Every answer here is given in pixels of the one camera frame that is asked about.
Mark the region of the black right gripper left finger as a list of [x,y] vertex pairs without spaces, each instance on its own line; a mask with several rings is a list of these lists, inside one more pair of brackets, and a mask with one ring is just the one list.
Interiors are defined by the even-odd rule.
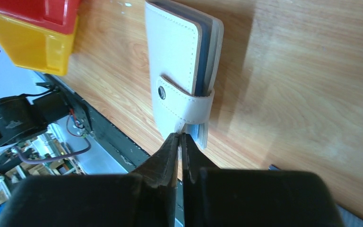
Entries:
[[171,133],[127,174],[28,177],[0,214],[0,227],[172,227],[178,142]]

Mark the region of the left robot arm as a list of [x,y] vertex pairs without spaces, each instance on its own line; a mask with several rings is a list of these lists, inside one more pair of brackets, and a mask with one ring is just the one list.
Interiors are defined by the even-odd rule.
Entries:
[[46,133],[49,125],[64,117],[75,119],[77,110],[86,113],[75,94],[58,83],[40,82],[37,86],[47,90],[0,98],[0,150]]

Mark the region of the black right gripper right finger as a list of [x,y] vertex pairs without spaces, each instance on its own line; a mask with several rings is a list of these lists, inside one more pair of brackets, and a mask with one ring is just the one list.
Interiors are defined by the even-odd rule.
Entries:
[[224,169],[181,135],[188,227],[341,227],[323,180],[312,172]]

